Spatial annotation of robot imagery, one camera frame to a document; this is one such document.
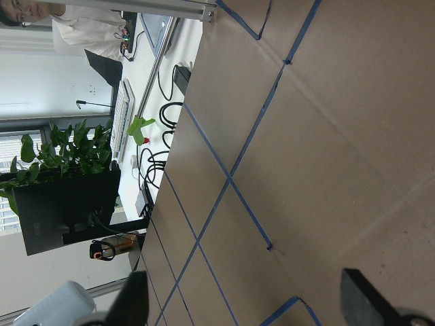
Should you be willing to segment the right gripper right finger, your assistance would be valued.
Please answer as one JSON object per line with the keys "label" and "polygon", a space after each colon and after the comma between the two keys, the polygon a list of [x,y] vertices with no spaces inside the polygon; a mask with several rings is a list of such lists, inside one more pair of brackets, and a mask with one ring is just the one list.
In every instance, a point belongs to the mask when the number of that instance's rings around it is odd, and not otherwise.
{"label": "right gripper right finger", "polygon": [[341,272],[340,307],[348,325],[433,325],[434,321],[415,312],[400,314],[358,270]]}

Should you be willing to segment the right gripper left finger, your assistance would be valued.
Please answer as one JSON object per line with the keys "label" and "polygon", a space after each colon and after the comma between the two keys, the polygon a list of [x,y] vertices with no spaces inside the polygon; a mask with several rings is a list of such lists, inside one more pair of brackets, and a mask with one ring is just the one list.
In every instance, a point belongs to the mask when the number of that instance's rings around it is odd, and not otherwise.
{"label": "right gripper left finger", "polygon": [[147,272],[132,272],[107,312],[81,317],[76,325],[147,325],[149,313]]}

